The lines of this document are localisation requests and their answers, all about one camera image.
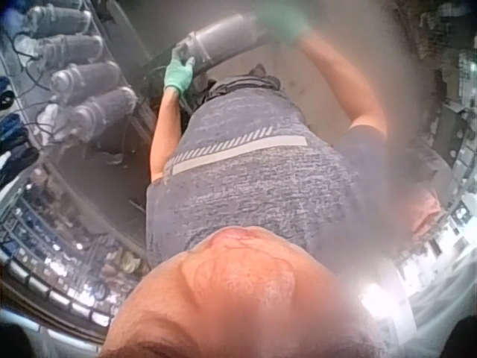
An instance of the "green glove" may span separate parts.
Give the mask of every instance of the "green glove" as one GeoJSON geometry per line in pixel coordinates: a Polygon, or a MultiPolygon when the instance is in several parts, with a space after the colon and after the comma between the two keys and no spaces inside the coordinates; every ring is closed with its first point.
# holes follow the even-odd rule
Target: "green glove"
{"type": "Polygon", "coordinates": [[[292,1],[267,1],[257,7],[256,14],[258,20],[267,25],[279,40],[289,44],[294,44],[313,29],[306,14],[292,1]]]}
{"type": "Polygon", "coordinates": [[[171,63],[167,66],[165,71],[164,89],[173,87],[180,95],[183,95],[192,84],[195,59],[191,57],[187,60],[186,64],[183,64],[179,55],[180,50],[180,47],[176,47],[172,50],[171,63]]]}

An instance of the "belt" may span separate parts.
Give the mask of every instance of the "belt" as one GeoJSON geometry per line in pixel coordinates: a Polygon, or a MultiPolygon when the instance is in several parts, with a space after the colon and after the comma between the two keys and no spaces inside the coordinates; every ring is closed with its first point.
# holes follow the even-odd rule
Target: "belt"
{"type": "Polygon", "coordinates": [[[203,102],[206,103],[217,97],[228,95],[236,90],[244,88],[263,88],[265,90],[280,91],[281,83],[278,78],[267,76],[258,78],[255,76],[241,76],[238,78],[230,78],[227,82],[216,83],[206,94],[203,102]]]}

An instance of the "sleeve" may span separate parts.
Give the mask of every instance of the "sleeve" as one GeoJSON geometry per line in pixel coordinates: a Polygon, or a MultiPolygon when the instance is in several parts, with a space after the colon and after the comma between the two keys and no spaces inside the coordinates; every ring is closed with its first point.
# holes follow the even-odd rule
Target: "sleeve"
{"type": "Polygon", "coordinates": [[[388,187],[388,146],[385,136],[377,129],[359,125],[350,128],[334,146],[358,172],[363,185],[373,192],[388,187]]]}

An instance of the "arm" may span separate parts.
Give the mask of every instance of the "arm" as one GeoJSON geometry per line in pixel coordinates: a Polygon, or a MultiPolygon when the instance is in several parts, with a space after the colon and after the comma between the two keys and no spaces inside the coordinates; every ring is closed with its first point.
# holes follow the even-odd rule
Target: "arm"
{"type": "Polygon", "coordinates": [[[366,77],[314,31],[304,34],[297,47],[324,76],[350,118],[351,127],[369,125],[386,136],[384,111],[366,77]]]}
{"type": "Polygon", "coordinates": [[[151,181],[162,178],[164,167],[180,141],[179,93],[167,88],[162,97],[151,148],[151,181]]]}
{"type": "Polygon", "coordinates": [[[194,74],[195,59],[191,57],[186,63],[182,63],[179,52],[180,48],[172,51],[171,63],[165,71],[164,94],[150,155],[152,182],[164,176],[165,164],[179,144],[179,97],[190,87],[194,74]]]}
{"type": "Polygon", "coordinates": [[[386,134],[384,111],[366,77],[313,30],[304,11],[289,1],[275,0],[259,6],[257,15],[280,39],[298,47],[315,64],[352,127],[369,125],[386,134]]]}

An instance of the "hand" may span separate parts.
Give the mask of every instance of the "hand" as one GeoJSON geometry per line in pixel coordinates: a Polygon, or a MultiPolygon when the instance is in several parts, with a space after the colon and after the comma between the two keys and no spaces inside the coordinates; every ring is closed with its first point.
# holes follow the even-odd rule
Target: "hand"
{"type": "Polygon", "coordinates": [[[164,89],[175,88],[182,95],[192,83],[195,59],[189,58],[184,65],[179,55],[180,47],[172,50],[171,63],[167,66],[164,77],[164,89]]]}
{"type": "Polygon", "coordinates": [[[294,44],[313,30],[305,13],[284,0],[267,1],[257,7],[259,21],[267,25],[282,41],[294,44]]]}

